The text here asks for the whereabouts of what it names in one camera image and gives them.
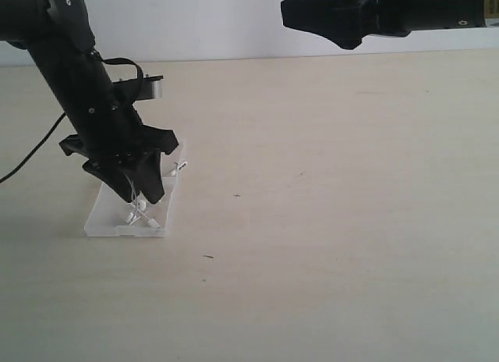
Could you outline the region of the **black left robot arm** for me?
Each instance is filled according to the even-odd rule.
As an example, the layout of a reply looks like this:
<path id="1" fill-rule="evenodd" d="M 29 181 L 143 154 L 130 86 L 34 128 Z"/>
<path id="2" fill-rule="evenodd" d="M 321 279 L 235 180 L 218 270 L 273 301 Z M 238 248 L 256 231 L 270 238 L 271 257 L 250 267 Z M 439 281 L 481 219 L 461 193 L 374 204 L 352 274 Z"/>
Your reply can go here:
<path id="1" fill-rule="evenodd" d="M 29 53 L 71 122 L 65 155 L 85 157 L 83 170 L 125 202 L 143 195 L 158 203 L 161 157 L 179 142 L 172 130 L 144 124 L 134 105 L 159 97 L 161 76 L 130 59 L 104 59 L 84 0 L 1 0 L 1 39 Z"/>

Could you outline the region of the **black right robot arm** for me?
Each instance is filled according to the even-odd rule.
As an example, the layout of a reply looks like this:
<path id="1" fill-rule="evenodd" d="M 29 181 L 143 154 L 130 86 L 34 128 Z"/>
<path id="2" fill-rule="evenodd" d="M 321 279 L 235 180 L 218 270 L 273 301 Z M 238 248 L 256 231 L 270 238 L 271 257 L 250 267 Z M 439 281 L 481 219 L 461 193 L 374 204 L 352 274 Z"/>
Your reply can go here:
<path id="1" fill-rule="evenodd" d="M 284 27 L 354 50 L 368 36 L 497 27 L 498 0 L 283 0 L 281 18 Z"/>

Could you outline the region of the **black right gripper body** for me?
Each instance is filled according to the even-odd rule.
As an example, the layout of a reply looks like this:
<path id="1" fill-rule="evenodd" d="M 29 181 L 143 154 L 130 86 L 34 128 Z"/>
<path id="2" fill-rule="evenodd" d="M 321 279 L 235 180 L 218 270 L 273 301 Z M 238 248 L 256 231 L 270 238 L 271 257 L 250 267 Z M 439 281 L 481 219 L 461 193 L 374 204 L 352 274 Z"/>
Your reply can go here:
<path id="1" fill-rule="evenodd" d="M 443 27 L 444 0 L 353 0 L 351 39 L 368 35 L 406 37 Z"/>

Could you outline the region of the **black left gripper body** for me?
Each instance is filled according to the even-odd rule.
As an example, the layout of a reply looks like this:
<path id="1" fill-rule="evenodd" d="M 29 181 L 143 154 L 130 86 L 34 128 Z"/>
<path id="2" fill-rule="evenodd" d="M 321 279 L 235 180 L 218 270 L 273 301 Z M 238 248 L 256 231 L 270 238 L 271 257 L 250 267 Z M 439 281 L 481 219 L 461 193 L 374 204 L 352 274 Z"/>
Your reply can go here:
<path id="1" fill-rule="evenodd" d="M 63 111 L 75 130 L 59 143 L 64 154 L 113 165 L 127 179 L 134 158 L 148 151 L 171 154 L 179 145 L 173 130 L 144 124 L 132 106 L 67 104 Z"/>

